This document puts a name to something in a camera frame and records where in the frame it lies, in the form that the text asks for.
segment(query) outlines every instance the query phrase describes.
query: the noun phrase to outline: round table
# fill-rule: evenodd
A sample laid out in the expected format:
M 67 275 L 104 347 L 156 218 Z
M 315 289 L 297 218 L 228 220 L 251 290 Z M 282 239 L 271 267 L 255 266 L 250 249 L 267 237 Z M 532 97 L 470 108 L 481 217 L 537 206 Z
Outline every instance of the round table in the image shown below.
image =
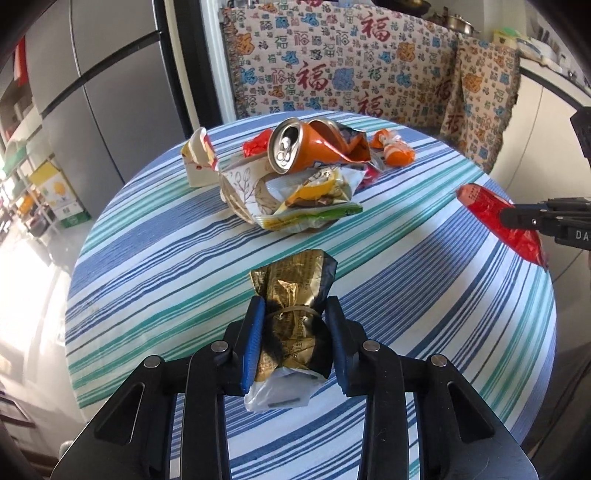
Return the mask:
M 293 112 L 210 131 L 220 162 Z M 406 168 L 356 194 L 363 212 L 317 233 L 263 231 L 232 214 L 217 186 L 189 187 L 172 148 L 137 174 L 92 228 L 72 276 L 66 349 L 78 403 L 91 416 L 143 358 L 190 355 L 221 338 L 253 294 L 248 272 L 306 248 L 338 260 L 345 315 L 402 355 L 449 357 L 521 441 L 544 396 L 554 358 L 550 275 L 500 243 L 456 200 L 476 182 L 504 194 L 445 144 L 390 122 L 326 115 L 369 135 L 397 128 L 417 152 Z M 417 431 L 408 397 L 411 477 Z M 334 375 L 306 408 L 248 413 L 228 398 L 233 480 L 356 479 L 365 400 Z M 183 396 L 177 399 L 170 477 L 178 476 Z

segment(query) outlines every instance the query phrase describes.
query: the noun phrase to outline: refrigerator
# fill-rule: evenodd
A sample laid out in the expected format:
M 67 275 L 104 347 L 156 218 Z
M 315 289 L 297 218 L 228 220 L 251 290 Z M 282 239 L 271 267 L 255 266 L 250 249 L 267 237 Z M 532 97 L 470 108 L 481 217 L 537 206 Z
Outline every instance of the refrigerator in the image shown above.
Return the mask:
M 209 4 L 213 25 L 204 17 Z M 56 0 L 26 33 L 43 129 L 94 218 L 197 127 L 235 118 L 232 95 L 223 97 L 227 92 L 214 82 L 225 69 L 229 88 L 225 54 L 211 57 L 208 46 L 212 31 L 221 35 L 218 6 L 217 0 Z

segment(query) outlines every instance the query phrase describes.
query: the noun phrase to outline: screw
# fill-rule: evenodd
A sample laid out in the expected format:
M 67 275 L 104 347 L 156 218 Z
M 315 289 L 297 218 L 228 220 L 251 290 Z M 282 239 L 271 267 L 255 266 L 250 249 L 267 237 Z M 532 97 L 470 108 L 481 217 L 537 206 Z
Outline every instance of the screw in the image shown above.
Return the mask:
M 156 368 L 160 364 L 160 357 L 158 355 L 150 355 L 144 359 L 144 367 Z
M 445 367 L 447 365 L 447 358 L 440 353 L 437 353 L 431 357 L 431 363 L 436 367 Z
M 212 351 L 222 353 L 228 350 L 228 342 L 225 340 L 216 340 L 212 343 Z
M 375 340 L 366 340 L 363 342 L 363 350 L 368 352 L 377 352 L 379 350 L 379 343 Z

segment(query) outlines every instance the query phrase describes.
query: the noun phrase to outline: tile floor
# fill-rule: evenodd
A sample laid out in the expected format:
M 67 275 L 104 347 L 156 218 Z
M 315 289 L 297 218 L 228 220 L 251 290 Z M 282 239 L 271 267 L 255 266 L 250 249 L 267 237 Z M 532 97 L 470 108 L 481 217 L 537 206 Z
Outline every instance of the tile floor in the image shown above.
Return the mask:
M 36 429 L 7 426 L 22 447 L 57 455 L 85 425 L 64 348 L 71 273 L 93 222 L 42 243 L 19 223 L 0 245 L 0 390 L 15 398 Z

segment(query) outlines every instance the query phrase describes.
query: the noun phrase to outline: striped tablecloth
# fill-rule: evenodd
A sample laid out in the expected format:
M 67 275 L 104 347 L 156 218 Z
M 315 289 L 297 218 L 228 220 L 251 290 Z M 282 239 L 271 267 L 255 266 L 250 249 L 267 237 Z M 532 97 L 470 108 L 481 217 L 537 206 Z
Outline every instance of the striped tablecloth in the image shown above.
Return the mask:
M 214 128 L 210 137 L 223 162 L 288 116 L 249 118 Z M 246 224 L 217 187 L 189 187 L 179 146 L 111 201 L 76 264 L 66 315 L 70 375 L 88 416 L 147 355 L 181 358 L 221 338 L 246 311 L 251 269 L 322 248 L 339 262 L 331 294 L 348 318 L 400 354 L 448 356 L 515 438 L 524 438 L 554 357 L 550 276 L 502 245 L 455 197 L 468 182 L 503 192 L 462 155 L 412 129 L 349 113 L 328 116 L 369 134 L 395 127 L 417 159 L 357 193 L 363 212 L 323 232 L 292 235 Z M 355 479 L 364 404 L 344 397 L 334 375 L 307 408 L 247 413 L 241 398 L 228 398 L 232 478 Z M 171 478 L 179 472 L 182 409 L 180 395 Z M 411 397 L 408 420 L 412 477 L 418 446 Z

